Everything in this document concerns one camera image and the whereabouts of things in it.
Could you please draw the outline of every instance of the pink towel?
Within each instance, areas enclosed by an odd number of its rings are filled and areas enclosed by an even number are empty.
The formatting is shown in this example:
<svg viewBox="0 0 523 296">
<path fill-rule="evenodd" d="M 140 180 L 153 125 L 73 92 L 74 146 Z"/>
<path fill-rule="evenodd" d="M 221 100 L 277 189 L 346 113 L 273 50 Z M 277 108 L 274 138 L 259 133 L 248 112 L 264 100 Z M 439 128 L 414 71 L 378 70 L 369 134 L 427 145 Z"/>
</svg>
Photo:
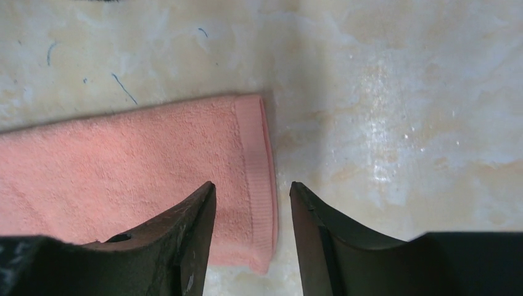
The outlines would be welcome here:
<svg viewBox="0 0 523 296">
<path fill-rule="evenodd" d="M 267 272 L 274 169 L 259 96 L 217 97 L 0 136 L 0 235 L 105 241 L 216 184 L 209 263 Z"/>
</svg>

